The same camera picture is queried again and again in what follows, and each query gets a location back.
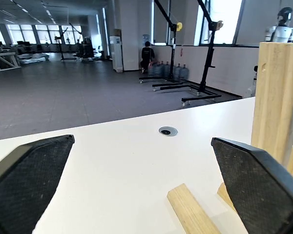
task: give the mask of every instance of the gray floor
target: gray floor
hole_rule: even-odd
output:
[[[0,72],[0,139],[178,110],[181,98],[193,97],[153,92],[154,82],[140,84],[138,72],[117,74],[111,62],[62,63],[58,54],[50,56]]]

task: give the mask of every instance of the workbench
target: workbench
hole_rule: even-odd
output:
[[[184,234],[167,193],[185,183],[223,234],[246,234],[217,195],[212,137],[251,143],[254,98],[0,140],[19,145],[73,134],[57,191],[34,234]],[[159,133],[162,126],[176,136]]]
[[[0,53],[0,72],[20,68],[15,52]]]

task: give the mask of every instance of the chair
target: chair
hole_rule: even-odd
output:
[[[42,45],[38,44],[37,45],[37,53],[42,53],[43,49],[42,49]]]

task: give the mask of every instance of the wheeled base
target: wheeled base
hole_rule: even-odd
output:
[[[207,90],[201,90],[199,86],[195,86],[192,84],[181,84],[181,85],[171,85],[171,86],[165,86],[161,87],[160,90],[168,90],[168,89],[179,89],[188,87],[190,91],[195,90],[197,97],[185,97],[182,98],[182,107],[185,107],[186,105],[190,105],[190,101],[196,101],[196,100],[204,100],[204,99],[215,99],[220,98],[220,94],[213,93],[211,91]]]
[[[78,58],[75,57],[75,58],[63,58],[61,59],[62,62],[65,62],[65,61],[76,61],[77,62]]]
[[[148,79],[164,79],[168,82],[171,82],[171,83],[177,83],[177,81],[173,80],[173,79],[169,79],[167,77],[140,77],[139,80],[140,80],[140,84],[143,83],[143,81],[145,80],[148,80]]]

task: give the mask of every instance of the wooden post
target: wooden post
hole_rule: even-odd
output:
[[[169,191],[167,198],[187,234],[219,234],[185,184]]]
[[[293,43],[260,43],[251,145],[267,151],[293,176]],[[225,193],[222,185],[218,194]]]

